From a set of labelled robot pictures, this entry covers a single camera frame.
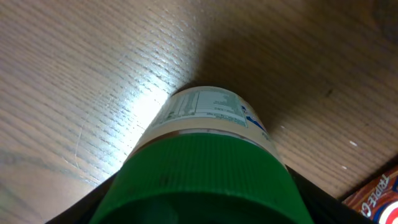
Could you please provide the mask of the green lid cup container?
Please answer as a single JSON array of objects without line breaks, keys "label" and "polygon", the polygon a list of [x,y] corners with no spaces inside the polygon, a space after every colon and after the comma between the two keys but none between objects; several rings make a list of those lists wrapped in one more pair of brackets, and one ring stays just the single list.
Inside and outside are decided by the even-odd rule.
[{"label": "green lid cup container", "polygon": [[118,171],[92,223],[311,223],[254,110],[198,86],[169,98]]}]

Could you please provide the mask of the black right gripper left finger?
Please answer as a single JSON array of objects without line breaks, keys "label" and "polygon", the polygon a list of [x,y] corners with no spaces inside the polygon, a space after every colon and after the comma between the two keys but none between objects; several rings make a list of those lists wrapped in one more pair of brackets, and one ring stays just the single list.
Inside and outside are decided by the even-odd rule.
[{"label": "black right gripper left finger", "polygon": [[86,224],[89,223],[96,209],[98,208],[104,196],[108,192],[111,184],[118,173],[113,174],[102,184],[97,186],[88,195],[84,196],[77,203],[66,209],[45,224]]}]

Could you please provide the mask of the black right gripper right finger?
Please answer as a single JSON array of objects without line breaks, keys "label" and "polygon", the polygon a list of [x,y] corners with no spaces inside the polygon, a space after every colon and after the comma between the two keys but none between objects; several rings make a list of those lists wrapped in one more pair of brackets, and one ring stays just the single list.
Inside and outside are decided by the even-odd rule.
[{"label": "black right gripper right finger", "polygon": [[304,176],[287,167],[307,210],[316,224],[376,224],[327,194]]}]

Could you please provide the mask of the red Top snack packet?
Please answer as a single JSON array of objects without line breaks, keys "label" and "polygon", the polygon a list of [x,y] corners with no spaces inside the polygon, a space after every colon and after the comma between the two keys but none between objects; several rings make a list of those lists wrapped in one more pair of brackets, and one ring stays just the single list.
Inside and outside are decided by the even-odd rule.
[{"label": "red Top snack packet", "polygon": [[380,224],[397,224],[397,166],[370,181],[343,201]]}]

